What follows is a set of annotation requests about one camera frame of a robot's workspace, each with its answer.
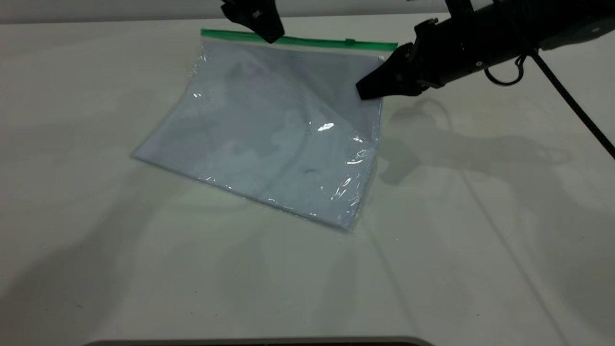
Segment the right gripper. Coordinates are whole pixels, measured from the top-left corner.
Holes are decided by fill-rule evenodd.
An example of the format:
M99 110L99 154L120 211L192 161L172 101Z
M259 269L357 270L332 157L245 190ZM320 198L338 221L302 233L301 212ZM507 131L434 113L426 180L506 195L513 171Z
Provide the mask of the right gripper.
M388 96L416 97L429 87L441 88L488 68L482 41L488 17L466 14L438 23L436 18L415 26L417 39L396 48L387 60L356 83L362 100ZM415 79L401 67L413 59Z

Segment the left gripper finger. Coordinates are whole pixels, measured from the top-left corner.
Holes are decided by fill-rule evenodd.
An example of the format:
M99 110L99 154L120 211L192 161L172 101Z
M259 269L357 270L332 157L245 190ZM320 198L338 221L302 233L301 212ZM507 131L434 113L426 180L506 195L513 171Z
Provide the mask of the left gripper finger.
M268 11L270 17L268 19L269 33L267 41L276 42L285 35L285 29L283 22L281 21L277 5L275 4L275 0L268 1Z
M267 43L268 42L268 0L224 0L222 13L233 23L251 29Z

